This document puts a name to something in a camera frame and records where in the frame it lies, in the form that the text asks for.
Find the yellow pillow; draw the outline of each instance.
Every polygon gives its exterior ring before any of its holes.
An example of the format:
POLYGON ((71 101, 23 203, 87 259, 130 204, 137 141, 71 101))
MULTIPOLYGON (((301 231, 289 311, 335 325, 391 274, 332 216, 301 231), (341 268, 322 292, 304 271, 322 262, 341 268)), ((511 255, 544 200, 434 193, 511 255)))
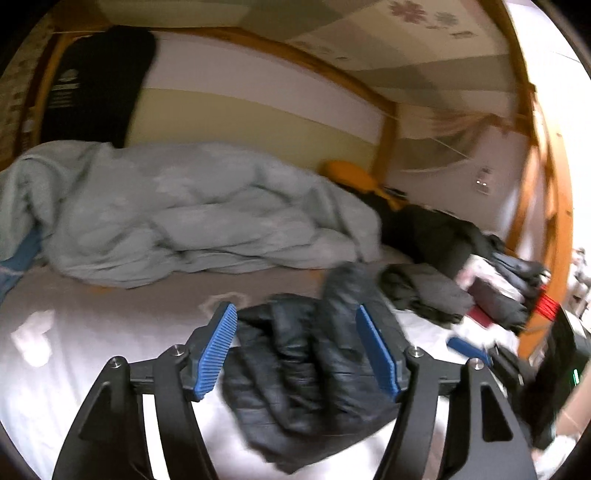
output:
POLYGON ((392 210, 400 210, 404 204, 383 191, 375 178, 354 163, 345 160, 327 160, 320 167, 320 174, 358 192, 375 193, 387 200, 392 210))

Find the wall outlet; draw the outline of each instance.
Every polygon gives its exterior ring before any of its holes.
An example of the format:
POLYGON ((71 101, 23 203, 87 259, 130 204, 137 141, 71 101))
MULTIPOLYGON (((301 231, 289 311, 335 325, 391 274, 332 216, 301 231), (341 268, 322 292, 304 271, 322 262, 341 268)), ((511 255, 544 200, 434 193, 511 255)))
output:
POLYGON ((477 192, 484 195, 490 195, 492 191, 492 169, 490 167, 483 167, 476 175, 474 187, 477 192))

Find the folded clothes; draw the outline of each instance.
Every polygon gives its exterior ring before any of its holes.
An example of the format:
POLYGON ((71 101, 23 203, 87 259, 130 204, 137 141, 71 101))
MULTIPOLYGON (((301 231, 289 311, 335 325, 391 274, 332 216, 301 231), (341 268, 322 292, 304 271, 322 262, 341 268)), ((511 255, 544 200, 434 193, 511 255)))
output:
POLYGON ((238 312, 241 345, 226 358, 223 398, 249 446, 279 470, 316 463, 396 418, 356 329, 369 301, 404 336, 359 264, 331 271, 320 300, 280 294, 238 312))
POLYGON ((468 289, 468 293, 482 311, 503 328, 519 333, 525 327, 528 319, 527 308, 500 293, 486 280, 477 278, 468 289))
POLYGON ((496 270, 525 297, 525 306, 531 311, 540 296, 545 266, 499 252, 494 252, 492 256, 496 270))
POLYGON ((379 286, 398 310, 412 310, 436 323, 459 323, 472 297, 428 264, 390 265, 379 286))
POLYGON ((505 297, 519 303, 523 303, 525 300, 519 290, 504 279, 491 263, 478 255, 470 255, 464 268, 458 273, 456 283, 462 290, 468 290, 477 278, 485 280, 505 297))

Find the dark red item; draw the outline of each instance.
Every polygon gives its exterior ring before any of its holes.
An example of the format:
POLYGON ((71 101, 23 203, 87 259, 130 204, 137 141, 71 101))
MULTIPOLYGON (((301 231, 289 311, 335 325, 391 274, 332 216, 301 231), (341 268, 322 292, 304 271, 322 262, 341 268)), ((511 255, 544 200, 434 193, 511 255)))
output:
POLYGON ((492 319, 478 305, 474 305, 472 310, 470 310, 467 315, 484 328, 488 328, 495 324, 495 322, 493 322, 492 319))

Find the red strap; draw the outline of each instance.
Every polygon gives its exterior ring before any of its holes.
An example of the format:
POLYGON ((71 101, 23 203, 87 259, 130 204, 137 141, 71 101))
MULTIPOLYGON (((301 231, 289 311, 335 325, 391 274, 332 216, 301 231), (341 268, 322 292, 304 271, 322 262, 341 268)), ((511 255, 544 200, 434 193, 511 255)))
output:
POLYGON ((553 322, 556 318, 559 308, 560 303, 552 300, 544 293, 538 300, 538 304, 535 306, 535 312, 553 322))

